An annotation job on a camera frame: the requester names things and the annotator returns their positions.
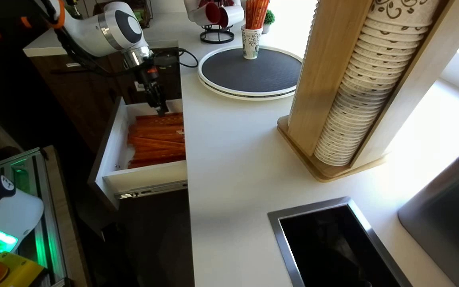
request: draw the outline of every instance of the round tray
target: round tray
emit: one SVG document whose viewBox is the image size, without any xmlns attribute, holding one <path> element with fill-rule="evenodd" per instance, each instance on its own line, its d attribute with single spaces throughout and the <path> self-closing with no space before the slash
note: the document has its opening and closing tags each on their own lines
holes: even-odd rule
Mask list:
<svg viewBox="0 0 459 287">
<path fill-rule="evenodd" d="M 201 82 L 217 95 L 243 101 L 275 101 L 294 96 L 302 60 L 260 47 L 259 60 L 244 60 L 241 48 L 206 55 L 198 68 Z"/>
</svg>

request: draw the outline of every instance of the cup stack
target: cup stack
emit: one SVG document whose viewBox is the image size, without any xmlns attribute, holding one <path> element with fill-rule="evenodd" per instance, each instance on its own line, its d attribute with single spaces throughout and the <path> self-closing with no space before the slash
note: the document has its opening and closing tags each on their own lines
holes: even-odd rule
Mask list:
<svg viewBox="0 0 459 287">
<path fill-rule="evenodd" d="M 348 166 L 431 33 L 440 0 L 373 0 L 316 158 Z"/>
</svg>

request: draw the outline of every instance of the cable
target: cable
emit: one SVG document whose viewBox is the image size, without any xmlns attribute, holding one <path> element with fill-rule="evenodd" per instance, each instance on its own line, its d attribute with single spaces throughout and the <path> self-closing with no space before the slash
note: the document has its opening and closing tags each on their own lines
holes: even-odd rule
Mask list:
<svg viewBox="0 0 459 287">
<path fill-rule="evenodd" d="M 181 56 L 181 58 L 182 58 L 185 53 L 190 55 L 190 56 L 195 60 L 197 64 L 195 64 L 195 66 L 189 66 L 189 64 L 181 63 L 181 66 L 189 68 L 189 69 L 197 69 L 197 68 L 200 66 L 198 58 L 197 58 L 193 53 L 187 52 L 187 50 L 184 50 L 184 48 L 179 48 L 179 56 Z"/>
</svg>

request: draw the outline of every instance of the wooden stand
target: wooden stand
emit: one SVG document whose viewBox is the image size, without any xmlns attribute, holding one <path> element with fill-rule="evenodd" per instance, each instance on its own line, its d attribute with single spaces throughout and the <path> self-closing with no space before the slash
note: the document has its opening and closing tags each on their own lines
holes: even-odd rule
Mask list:
<svg viewBox="0 0 459 287">
<path fill-rule="evenodd" d="M 442 4 L 432 31 L 353 162 L 343 168 L 329 166 L 314 152 L 370 7 L 372 0 L 319 2 L 292 112 L 278 123 L 319 179 L 335 179 L 383 163 L 394 136 L 459 48 L 459 0 L 448 0 Z"/>
</svg>

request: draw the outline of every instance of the open drawer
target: open drawer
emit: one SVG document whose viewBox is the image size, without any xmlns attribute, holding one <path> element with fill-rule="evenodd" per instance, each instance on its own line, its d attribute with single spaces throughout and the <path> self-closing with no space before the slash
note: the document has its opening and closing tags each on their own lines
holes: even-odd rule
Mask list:
<svg viewBox="0 0 459 287">
<path fill-rule="evenodd" d="M 166 101 L 169 114 L 182 114 L 182 99 Z M 134 149 L 128 135 L 138 117 L 157 115 L 149 104 L 126 104 L 120 101 L 110 131 L 101 146 L 91 184 L 118 209 L 118 202 L 158 195 L 187 187 L 187 163 L 169 162 L 142 168 L 130 168 Z"/>
</svg>

